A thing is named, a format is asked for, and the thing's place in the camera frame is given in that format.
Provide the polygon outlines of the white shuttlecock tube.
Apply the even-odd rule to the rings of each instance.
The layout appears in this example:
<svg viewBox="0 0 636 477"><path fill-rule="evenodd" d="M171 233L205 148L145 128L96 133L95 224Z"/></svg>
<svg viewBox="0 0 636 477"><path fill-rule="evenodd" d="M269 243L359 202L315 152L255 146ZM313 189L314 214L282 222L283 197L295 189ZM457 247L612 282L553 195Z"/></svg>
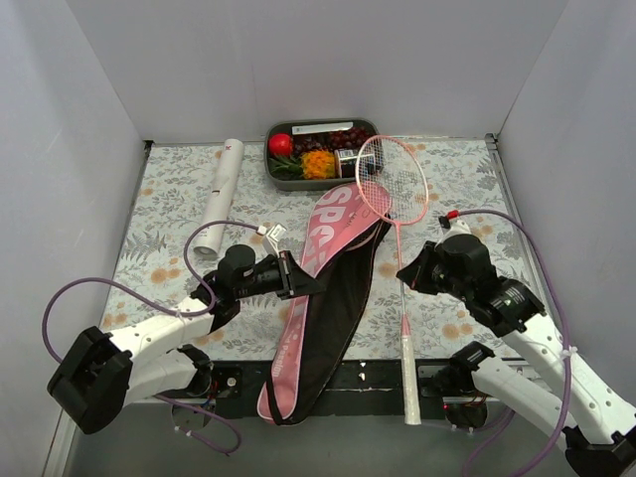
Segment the white shuttlecock tube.
<svg viewBox="0 0 636 477"><path fill-rule="evenodd" d="M237 188L244 154L244 145L237 139L227 139L213 174L212 186L204 209L202 224L226 221ZM221 251L225 225L201 230L193 241L194 252L203 258L215 259Z"/></svg>

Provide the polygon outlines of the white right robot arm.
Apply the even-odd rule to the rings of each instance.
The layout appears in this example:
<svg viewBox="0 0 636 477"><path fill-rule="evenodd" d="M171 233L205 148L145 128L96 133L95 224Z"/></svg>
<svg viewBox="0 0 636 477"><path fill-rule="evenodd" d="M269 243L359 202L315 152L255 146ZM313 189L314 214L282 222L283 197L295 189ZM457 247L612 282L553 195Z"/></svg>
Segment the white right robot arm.
<svg viewBox="0 0 636 477"><path fill-rule="evenodd" d="M514 349L541 377L537 385L486 346L473 342L449 361L462 395L498 399L556 438L579 476L623 476L635 465L635 407L605 383L573 348L543 303L522 282L501 276L488 248L471 234L427 242L397 273L411 290L449 294Z"/></svg>

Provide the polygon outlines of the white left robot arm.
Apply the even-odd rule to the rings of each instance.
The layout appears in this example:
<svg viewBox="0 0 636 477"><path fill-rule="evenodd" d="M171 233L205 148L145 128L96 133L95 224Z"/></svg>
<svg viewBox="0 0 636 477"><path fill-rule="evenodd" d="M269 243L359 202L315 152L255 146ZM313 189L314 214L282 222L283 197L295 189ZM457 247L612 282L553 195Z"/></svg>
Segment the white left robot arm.
<svg viewBox="0 0 636 477"><path fill-rule="evenodd" d="M213 364L193 339L229 323L244 298L273 293L286 300L324 289L287 250L257 259L251 247L233 245L168 313L110 332L82 331L47 390L86 434L101 431L141 399L165 392L201 397L211 387Z"/></svg>

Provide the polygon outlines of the pink racket cover bag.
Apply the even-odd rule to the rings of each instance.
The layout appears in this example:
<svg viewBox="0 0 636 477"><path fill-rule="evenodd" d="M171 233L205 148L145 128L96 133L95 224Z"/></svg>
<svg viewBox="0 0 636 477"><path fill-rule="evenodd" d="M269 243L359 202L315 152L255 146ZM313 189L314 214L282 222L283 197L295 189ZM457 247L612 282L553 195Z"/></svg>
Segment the pink racket cover bag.
<svg viewBox="0 0 636 477"><path fill-rule="evenodd" d="M329 190L314 206L301 267L326 290L292 300L256 405L266 422L302 422L342 363L369 300L377 250L390 228L365 246L345 248L378 220L354 183Z"/></svg>

